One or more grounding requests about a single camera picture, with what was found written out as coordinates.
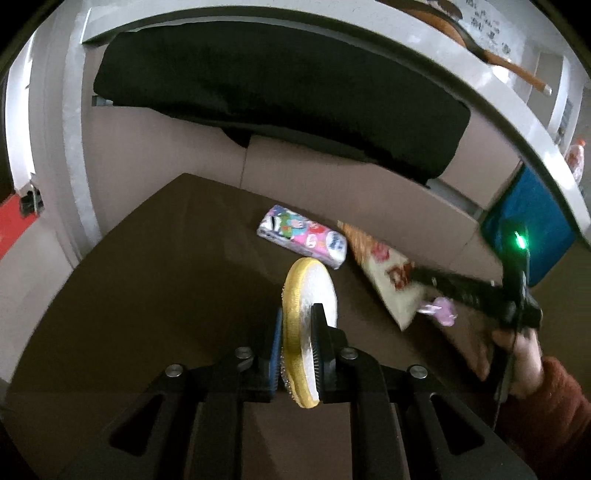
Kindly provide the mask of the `dark red sleeve forearm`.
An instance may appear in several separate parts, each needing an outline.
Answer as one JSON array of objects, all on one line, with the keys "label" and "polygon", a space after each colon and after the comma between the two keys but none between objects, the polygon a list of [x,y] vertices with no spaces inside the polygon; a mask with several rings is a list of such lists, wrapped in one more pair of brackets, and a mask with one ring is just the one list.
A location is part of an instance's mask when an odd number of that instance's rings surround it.
[{"label": "dark red sleeve forearm", "polygon": [[557,359],[542,366],[540,388],[520,402],[525,461],[540,479],[588,479],[590,401]]}]

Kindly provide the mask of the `person's right hand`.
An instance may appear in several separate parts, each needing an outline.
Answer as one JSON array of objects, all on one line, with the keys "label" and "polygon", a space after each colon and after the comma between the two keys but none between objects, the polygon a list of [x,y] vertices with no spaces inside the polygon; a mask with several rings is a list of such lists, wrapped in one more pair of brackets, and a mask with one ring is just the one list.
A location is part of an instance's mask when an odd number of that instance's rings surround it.
[{"label": "person's right hand", "polygon": [[481,380],[485,380],[490,373],[494,346],[513,354],[512,395],[525,399],[542,386],[544,369],[537,330],[525,328],[519,334],[499,329],[478,331],[475,338],[477,360],[473,370]]}]

